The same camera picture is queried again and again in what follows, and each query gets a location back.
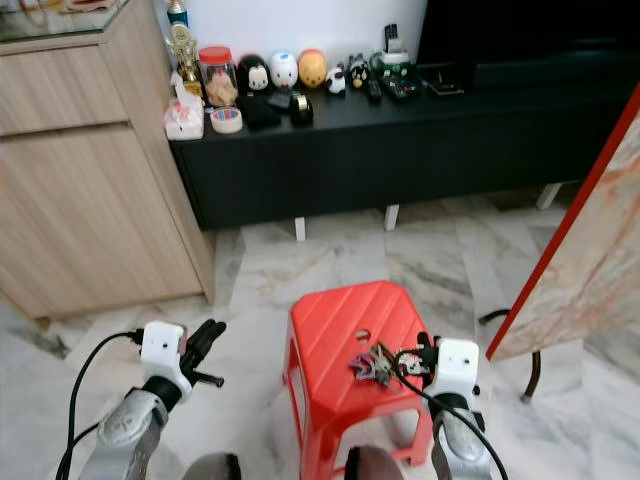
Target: remote control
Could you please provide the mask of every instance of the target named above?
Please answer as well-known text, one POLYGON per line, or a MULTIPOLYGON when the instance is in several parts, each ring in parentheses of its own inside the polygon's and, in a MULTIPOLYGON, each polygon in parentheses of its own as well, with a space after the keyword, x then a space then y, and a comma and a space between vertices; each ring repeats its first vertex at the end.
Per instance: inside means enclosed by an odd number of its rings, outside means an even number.
POLYGON ((369 80, 369 89, 367 90, 367 96, 369 97, 369 102, 371 103, 380 103, 382 100, 382 89, 380 88, 380 83, 375 78, 369 80))
POLYGON ((382 77, 380 83, 382 83, 391 98, 399 102, 409 100, 411 97, 420 94, 418 86, 406 78, 388 75, 382 77))

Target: black and white figurine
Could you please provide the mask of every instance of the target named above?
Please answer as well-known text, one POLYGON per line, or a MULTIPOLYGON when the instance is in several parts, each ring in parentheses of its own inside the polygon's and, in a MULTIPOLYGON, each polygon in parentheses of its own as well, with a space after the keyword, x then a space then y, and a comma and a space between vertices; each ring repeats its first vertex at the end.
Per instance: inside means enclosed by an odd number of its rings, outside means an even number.
POLYGON ((344 65, 339 63, 337 67, 327 72, 327 78, 324 81, 329 93, 344 97, 346 94, 347 82, 344 78, 344 65))
POLYGON ((349 55, 349 67, 347 70, 349 71, 349 81, 354 88, 366 85, 371 76, 369 64, 361 53, 356 56, 349 55))
POLYGON ((238 87, 243 95, 266 90, 269 86, 267 63, 258 55, 246 55, 238 62, 238 87))

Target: television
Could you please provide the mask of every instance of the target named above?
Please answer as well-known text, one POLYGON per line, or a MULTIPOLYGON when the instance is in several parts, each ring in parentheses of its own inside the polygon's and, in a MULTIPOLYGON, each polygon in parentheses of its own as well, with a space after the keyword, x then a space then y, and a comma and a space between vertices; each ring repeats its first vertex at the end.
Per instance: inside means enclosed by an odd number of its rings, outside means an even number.
POLYGON ((640 52, 638 0, 428 0, 418 65, 640 52))

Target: white cabinet leg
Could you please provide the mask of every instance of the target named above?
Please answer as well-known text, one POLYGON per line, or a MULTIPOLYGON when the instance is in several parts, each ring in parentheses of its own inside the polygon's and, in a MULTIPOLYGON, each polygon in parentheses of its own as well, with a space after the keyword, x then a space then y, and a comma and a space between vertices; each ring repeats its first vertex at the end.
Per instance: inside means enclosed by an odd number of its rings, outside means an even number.
POLYGON ((398 219, 398 210, 400 205, 389 205, 387 212, 384 214, 384 229, 387 232, 393 232, 396 229, 396 220, 398 219))
POLYGON ((549 183, 545 185, 542 193, 536 201, 536 207, 538 207, 539 210, 549 208, 549 205, 551 205, 553 199, 556 198, 556 195, 558 194, 561 186, 561 183, 549 183))
POLYGON ((307 239, 307 232, 304 226, 304 217, 296 217, 296 240, 304 242, 307 239))

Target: tv stand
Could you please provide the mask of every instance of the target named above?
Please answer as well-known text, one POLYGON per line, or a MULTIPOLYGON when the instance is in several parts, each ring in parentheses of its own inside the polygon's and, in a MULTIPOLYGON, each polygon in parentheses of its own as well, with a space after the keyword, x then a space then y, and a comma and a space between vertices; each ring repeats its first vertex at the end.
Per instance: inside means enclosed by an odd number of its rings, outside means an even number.
POLYGON ((171 142, 200 227, 216 229, 584 178, 633 82, 422 94, 305 92, 314 123, 171 142))

